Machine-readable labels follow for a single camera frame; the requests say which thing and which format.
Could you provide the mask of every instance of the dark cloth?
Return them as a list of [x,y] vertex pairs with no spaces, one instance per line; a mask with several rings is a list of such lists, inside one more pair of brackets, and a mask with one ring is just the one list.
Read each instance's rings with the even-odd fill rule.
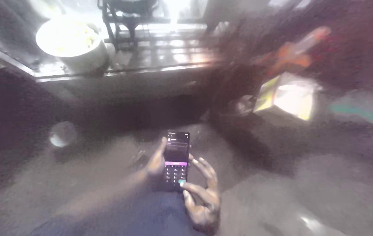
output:
[[31,236],[204,236],[193,229],[182,194],[153,192],[110,207],[83,222],[58,216],[36,228]]

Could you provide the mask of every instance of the phone screen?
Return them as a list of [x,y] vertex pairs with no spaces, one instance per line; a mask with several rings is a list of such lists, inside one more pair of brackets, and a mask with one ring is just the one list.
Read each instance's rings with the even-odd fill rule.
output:
[[169,190],[179,189],[186,181],[189,156],[189,133],[169,131],[165,156],[165,183]]

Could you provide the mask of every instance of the hand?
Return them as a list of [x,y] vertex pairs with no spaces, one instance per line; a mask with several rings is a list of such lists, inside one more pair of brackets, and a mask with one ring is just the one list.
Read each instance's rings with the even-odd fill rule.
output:
[[[218,227],[221,202],[217,187],[217,174],[210,164],[203,158],[196,160],[191,154],[189,154],[189,160],[205,176],[207,189],[196,184],[187,182],[181,183],[180,186],[184,189],[186,210],[188,211],[195,228],[202,231],[214,232]],[[204,206],[197,206],[191,193],[201,198],[204,202]]]
[[162,143],[150,158],[149,163],[147,163],[146,170],[149,175],[155,176],[163,172],[165,167],[165,158],[163,157],[163,152],[165,151],[167,143],[168,139],[166,137],[162,137]]

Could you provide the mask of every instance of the phone keypad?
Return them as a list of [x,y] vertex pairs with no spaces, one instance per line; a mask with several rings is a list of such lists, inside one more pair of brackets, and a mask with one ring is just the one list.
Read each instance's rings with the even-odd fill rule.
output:
[[177,189],[180,182],[186,181],[186,166],[184,165],[165,165],[166,183]]

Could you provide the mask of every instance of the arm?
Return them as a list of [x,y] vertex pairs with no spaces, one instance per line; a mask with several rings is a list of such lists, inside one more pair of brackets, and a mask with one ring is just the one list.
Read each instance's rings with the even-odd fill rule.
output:
[[167,139],[162,142],[147,166],[119,184],[103,187],[99,190],[81,196],[71,201],[57,211],[57,215],[69,215],[82,220],[91,214],[98,214],[119,201],[141,196],[152,188],[153,180],[163,171],[165,160],[163,152],[166,148]]

